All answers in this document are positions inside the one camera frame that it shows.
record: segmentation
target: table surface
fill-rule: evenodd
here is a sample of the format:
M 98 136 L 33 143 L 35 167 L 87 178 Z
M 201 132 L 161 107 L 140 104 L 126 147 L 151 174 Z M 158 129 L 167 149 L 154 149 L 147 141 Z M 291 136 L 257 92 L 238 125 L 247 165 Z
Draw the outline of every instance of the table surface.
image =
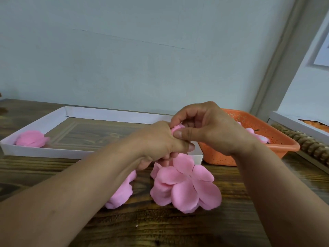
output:
M 21 100 L 0 101 L 0 139 L 62 107 Z M 0 153 L 0 200 L 4 200 L 77 160 L 3 156 Z M 308 187 L 329 203 L 329 176 L 296 153 L 283 161 Z M 70 246 L 269 246 L 269 240 L 236 167 L 204 166 L 222 193 L 219 208 L 183 214 L 160 207 L 150 197 L 151 168 L 138 173 L 133 195 L 115 210 L 102 208 Z

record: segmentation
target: person's left arm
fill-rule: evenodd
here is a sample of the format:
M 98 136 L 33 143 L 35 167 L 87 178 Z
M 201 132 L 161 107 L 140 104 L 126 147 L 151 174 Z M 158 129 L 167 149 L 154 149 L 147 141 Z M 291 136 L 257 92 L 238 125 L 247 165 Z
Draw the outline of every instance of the person's left arm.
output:
M 67 246 L 126 177 L 192 146 L 160 121 L 0 203 L 2 246 Z

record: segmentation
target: skin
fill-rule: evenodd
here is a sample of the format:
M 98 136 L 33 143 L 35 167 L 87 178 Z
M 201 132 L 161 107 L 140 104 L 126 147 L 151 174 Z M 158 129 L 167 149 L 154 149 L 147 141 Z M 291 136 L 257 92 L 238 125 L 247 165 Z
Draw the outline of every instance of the skin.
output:
M 187 128 L 171 135 L 170 128 Z M 184 107 L 0 204 L 2 246 L 67 246 L 134 169 L 200 141 L 232 156 L 274 246 L 327 246 L 329 207 L 215 103 Z

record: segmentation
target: fingernail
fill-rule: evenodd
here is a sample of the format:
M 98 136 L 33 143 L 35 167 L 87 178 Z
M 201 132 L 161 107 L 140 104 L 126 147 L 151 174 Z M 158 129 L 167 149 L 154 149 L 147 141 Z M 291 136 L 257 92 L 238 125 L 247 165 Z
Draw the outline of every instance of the fingernail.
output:
M 181 131 L 174 131 L 173 136 L 175 138 L 181 139 L 182 138 L 182 132 Z
M 195 149 L 195 145 L 193 145 L 192 143 L 190 143 L 190 145 L 188 146 L 188 150 L 187 152 L 191 152 Z

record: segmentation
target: orange plastic basket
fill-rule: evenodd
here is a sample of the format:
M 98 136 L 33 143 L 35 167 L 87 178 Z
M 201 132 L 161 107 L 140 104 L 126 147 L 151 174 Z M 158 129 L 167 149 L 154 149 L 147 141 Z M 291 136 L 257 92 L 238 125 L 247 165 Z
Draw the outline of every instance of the orange plastic basket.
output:
M 258 130 L 255 133 L 268 137 L 271 144 L 266 146 L 282 158 L 289 151 L 298 151 L 300 146 L 293 139 L 286 136 L 284 133 L 276 130 L 264 121 L 255 116 L 239 110 L 223 109 L 236 121 L 241 122 L 244 128 L 252 128 Z M 225 156 L 220 152 L 215 151 L 204 143 L 199 142 L 200 148 L 204 154 L 203 160 L 212 165 L 236 166 L 234 159 L 230 156 Z

